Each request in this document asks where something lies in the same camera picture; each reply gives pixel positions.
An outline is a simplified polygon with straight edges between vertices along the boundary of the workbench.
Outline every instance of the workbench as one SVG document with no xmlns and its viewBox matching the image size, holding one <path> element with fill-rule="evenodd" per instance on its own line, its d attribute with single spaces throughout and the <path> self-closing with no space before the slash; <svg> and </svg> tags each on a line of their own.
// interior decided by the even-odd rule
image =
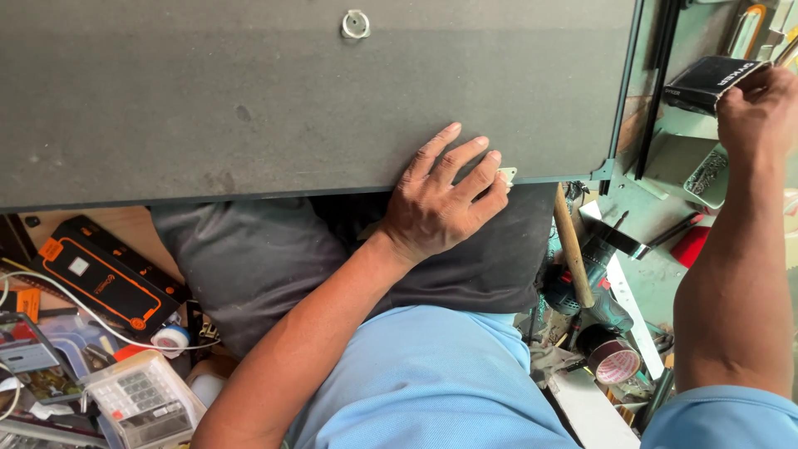
<svg viewBox="0 0 798 449">
<path fill-rule="evenodd" d="M 7 0 L 0 211 L 389 190 L 452 121 L 607 179 L 641 4 Z"/>
</svg>

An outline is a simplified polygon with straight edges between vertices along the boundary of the black box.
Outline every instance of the black box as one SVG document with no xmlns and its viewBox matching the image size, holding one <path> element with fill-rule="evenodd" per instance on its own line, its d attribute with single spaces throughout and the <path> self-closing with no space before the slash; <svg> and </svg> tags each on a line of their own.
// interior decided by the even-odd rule
<svg viewBox="0 0 798 449">
<path fill-rule="evenodd" d="M 766 61 L 706 56 L 666 85 L 662 98 L 668 106 L 717 117 L 715 105 L 723 94 L 743 78 L 768 66 L 770 62 Z"/>
<path fill-rule="evenodd" d="M 58 225 L 30 267 L 142 340 L 192 297 L 187 287 L 82 215 Z"/>
</svg>

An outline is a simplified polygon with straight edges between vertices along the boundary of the person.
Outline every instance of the person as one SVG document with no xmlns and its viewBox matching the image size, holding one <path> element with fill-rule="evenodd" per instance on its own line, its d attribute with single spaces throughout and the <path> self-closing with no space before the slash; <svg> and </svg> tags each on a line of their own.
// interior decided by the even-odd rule
<svg viewBox="0 0 798 449">
<path fill-rule="evenodd" d="M 717 112 L 727 201 L 676 294 L 679 394 L 644 448 L 798 443 L 782 229 L 798 79 L 754 74 Z M 497 151 L 452 186 L 488 147 L 478 137 L 435 165 L 459 133 L 454 123 L 418 152 L 351 254 L 305 199 L 152 208 L 224 343 L 244 356 L 192 449 L 577 447 L 530 380 L 512 323 L 536 300 L 554 186 L 508 192 Z"/>
</svg>

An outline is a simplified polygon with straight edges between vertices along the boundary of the white cable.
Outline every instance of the white cable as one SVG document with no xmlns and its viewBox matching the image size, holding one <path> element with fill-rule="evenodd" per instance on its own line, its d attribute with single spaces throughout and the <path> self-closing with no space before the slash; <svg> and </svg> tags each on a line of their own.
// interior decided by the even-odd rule
<svg viewBox="0 0 798 449">
<path fill-rule="evenodd" d="M 0 421 L 3 421 L 5 418 L 8 418 L 11 415 L 11 413 L 14 412 L 14 409 L 17 407 L 17 402 L 19 402 L 19 393 L 22 390 L 22 382 L 19 379 L 17 379 L 17 376 L 13 372 L 11 372 L 11 370 L 8 369 L 8 367 L 6 365 L 0 364 L 0 368 L 8 371 L 8 373 L 11 374 L 11 378 L 17 381 L 17 391 L 14 392 L 14 400 L 11 401 L 11 406 L 8 407 L 8 410 L 6 410 L 6 413 L 3 413 L 2 415 L 0 415 Z"/>
<path fill-rule="evenodd" d="M 92 316 L 92 318 L 94 318 L 95 320 L 97 320 L 97 322 L 98 322 L 98 323 L 100 323 L 100 326 L 102 326 L 103 328 L 105 328 L 105 330 L 106 330 L 106 331 L 108 331 L 108 332 L 111 332 L 111 333 L 112 333 L 112 334 L 113 334 L 113 335 L 114 335 L 116 338 L 118 338 L 119 340 L 122 340 L 122 341 L 124 341 L 125 343 L 128 343 L 128 344 L 135 344 L 136 346 L 141 346 L 142 348 L 148 348 L 148 349 L 166 349 L 166 350 L 169 350 L 169 351 L 175 351 L 175 350 L 177 349 L 177 348 L 170 348 L 169 346 L 155 346 L 155 345 L 152 345 L 152 344 L 143 344 L 143 343 L 138 343 L 138 342 L 136 342 L 136 341 L 133 341 L 133 340 L 130 340 L 130 339 L 128 339 L 128 338 L 126 338 L 126 337 L 124 337 L 124 336 L 123 336 L 123 335 L 121 335 L 119 332 L 117 332 L 117 331 L 114 331 L 113 329 L 111 329 L 111 327 L 110 327 L 110 326 L 108 326 L 108 325 L 105 323 L 105 321 L 103 321 L 103 319 L 102 319 L 102 318 L 100 318 L 100 317 L 99 317 L 99 316 L 98 316 L 96 313 L 94 313 L 94 312 L 93 312 L 91 309 L 89 309 L 88 307 L 86 307 L 86 306 L 85 306 L 85 305 L 84 305 L 84 304 L 83 304 L 83 303 L 82 303 L 82 302 L 81 302 L 81 301 L 80 301 L 78 298 L 76 298 L 76 297 L 75 297 L 75 295 L 73 295 L 73 294 L 72 294 L 72 293 L 71 293 L 69 290 L 67 290 L 66 288 L 64 288 L 64 287 L 63 287 L 61 284 L 59 284 L 58 282 L 56 282 L 56 280 L 54 280 L 54 279 L 53 279 L 53 278 L 51 278 L 51 277 L 45 276 L 45 275 L 43 275 L 43 274 L 41 274 L 41 273 L 37 273 L 37 272 L 10 272 L 10 273 L 8 273 L 8 274 L 6 274 L 6 275 L 0 276 L 0 280 L 3 280 L 3 281 L 5 282 L 5 291 L 3 292 L 2 298 L 0 299 L 0 306 L 2 306 L 2 303 L 3 303 L 3 301 L 5 301 L 5 300 L 6 300 L 6 296 L 8 296 L 8 290 L 9 290 L 8 278 L 10 278 L 10 277 L 12 277 L 12 276 L 19 276 L 19 275 L 24 275 L 24 276 L 33 276 L 33 277 L 37 277 L 37 278 L 39 278 L 39 279 L 46 280 L 47 282 L 50 282 L 50 283 L 51 283 L 51 284 L 52 284 L 52 285 L 53 285 L 55 288 L 57 288 L 58 290 L 61 290 L 61 292 L 62 292 L 62 293 L 64 293 L 64 294 L 65 294 L 65 295 L 66 295 L 68 298 L 70 298 L 72 301 L 74 301 L 74 302 L 75 302 L 75 304 L 77 304 L 77 305 L 81 306 L 81 308 L 82 308 L 83 310 L 85 310 L 85 311 L 86 311 L 86 313 L 88 313 L 89 315 L 91 315 L 91 316 Z M 202 346 L 189 346 L 189 347 L 187 347 L 187 348 L 181 348 L 181 349 L 185 350 L 185 349 L 202 349 L 202 348 L 208 348 L 208 347 L 210 347 L 210 346 L 213 346 L 214 344 L 217 344 L 217 343 L 218 343 L 218 342 L 220 342 L 220 341 L 221 341 L 221 340 L 216 340 L 216 341 L 214 341 L 213 343 L 209 343 L 209 344 L 203 344 Z"/>
</svg>

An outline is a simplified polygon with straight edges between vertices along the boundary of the orange and black box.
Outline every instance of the orange and black box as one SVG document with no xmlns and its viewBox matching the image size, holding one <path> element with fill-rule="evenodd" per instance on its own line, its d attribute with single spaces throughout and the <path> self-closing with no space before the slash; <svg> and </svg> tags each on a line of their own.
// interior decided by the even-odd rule
<svg viewBox="0 0 798 449">
<path fill-rule="evenodd" d="M 61 223 L 30 267 L 142 340 L 192 296 L 187 287 L 82 215 Z"/>
</svg>

